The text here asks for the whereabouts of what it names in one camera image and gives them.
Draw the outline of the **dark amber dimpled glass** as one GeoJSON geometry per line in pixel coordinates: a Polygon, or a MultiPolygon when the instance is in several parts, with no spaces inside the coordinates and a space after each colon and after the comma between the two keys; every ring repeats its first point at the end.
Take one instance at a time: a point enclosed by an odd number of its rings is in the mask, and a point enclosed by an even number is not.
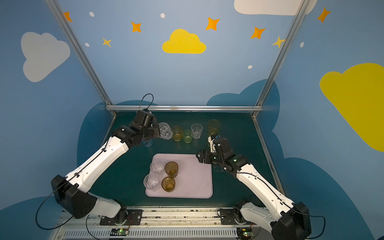
{"type": "Polygon", "coordinates": [[[164,191],[170,193],[175,189],[176,181],[174,178],[171,177],[165,177],[162,180],[162,188],[164,191]]]}
{"type": "Polygon", "coordinates": [[[176,162],[168,162],[165,165],[165,172],[170,178],[176,178],[178,175],[179,166],[176,162]]]}

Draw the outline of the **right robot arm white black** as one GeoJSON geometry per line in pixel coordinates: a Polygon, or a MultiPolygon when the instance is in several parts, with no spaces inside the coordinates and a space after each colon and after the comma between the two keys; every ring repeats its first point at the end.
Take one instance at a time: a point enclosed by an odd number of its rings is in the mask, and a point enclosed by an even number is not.
{"type": "Polygon", "coordinates": [[[210,149],[200,150],[196,158],[202,164],[220,166],[247,186],[264,204],[257,207],[241,201],[234,206],[238,224],[253,223],[270,232],[275,240],[305,240],[311,233],[309,209],[294,203],[272,186],[243,155],[235,154],[224,137],[209,137],[210,149]]]}

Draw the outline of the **clear faceted glass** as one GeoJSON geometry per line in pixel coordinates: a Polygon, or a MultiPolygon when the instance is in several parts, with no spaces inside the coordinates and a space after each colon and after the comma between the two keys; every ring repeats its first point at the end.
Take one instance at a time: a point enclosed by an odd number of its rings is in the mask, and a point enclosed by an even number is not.
{"type": "Polygon", "coordinates": [[[148,191],[157,191],[160,188],[160,177],[157,174],[148,174],[144,178],[144,186],[148,191]]]}
{"type": "Polygon", "coordinates": [[[150,173],[160,177],[164,176],[166,174],[165,165],[166,163],[164,161],[152,161],[150,165],[150,173]]]}
{"type": "Polygon", "coordinates": [[[158,126],[161,139],[170,140],[173,138],[173,131],[169,124],[159,123],[158,126]]]}

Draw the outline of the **lilac plastic tray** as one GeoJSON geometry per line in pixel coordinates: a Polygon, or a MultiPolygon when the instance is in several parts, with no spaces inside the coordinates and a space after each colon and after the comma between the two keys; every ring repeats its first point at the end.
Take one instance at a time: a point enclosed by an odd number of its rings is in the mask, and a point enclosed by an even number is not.
{"type": "Polygon", "coordinates": [[[162,180],[167,176],[165,172],[161,177],[155,177],[158,183],[149,187],[148,180],[144,181],[146,195],[152,198],[189,198],[209,199],[213,195],[212,167],[201,164],[195,155],[188,154],[156,154],[152,165],[157,163],[176,162],[179,166],[176,186],[172,192],[166,192],[162,186],[162,180]]]}

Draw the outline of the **pale green small glass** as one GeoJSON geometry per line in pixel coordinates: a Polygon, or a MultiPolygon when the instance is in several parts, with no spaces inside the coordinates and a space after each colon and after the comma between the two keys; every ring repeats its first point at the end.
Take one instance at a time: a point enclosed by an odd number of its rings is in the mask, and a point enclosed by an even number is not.
{"type": "Polygon", "coordinates": [[[193,140],[193,132],[191,130],[183,131],[183,140],[186,144],[189,144],[193,140]]]}

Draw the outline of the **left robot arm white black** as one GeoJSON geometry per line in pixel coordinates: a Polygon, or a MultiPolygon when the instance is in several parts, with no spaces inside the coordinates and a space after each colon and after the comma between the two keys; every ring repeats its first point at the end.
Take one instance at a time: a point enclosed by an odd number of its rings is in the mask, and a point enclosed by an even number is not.
{"type": "Polygon", "coordinates": [[[135,123],[121,126],[106,143],[77,169],[65,177],[57,175],[51,185],[56,202],[74,218],[98,215],[122,224],[127,219],[126,207],[111,199],[91,194],[96,180],[123,154],[143,141],[160,137],[159,126],[152,123],[139,129],[135,123]]]}

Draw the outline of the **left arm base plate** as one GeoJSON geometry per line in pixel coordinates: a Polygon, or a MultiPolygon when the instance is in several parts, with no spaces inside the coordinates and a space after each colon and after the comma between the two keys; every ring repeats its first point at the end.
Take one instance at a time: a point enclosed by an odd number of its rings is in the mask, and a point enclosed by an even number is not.
{"type": "Polygon", "coordinates": [[[141,223],[143,210],[123,209],[114,218],[102,216],[101,226],[138,226],[141,223]]]}

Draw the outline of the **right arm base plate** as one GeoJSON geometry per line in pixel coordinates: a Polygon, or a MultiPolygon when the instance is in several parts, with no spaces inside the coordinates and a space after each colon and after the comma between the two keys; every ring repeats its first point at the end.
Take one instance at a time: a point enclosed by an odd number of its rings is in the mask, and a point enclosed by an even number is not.
{"type": "Polygon", "coordinates": [[[218,209],[218,216],[222,225],[238,225],[238,213],[234,209],[218,209]]]}

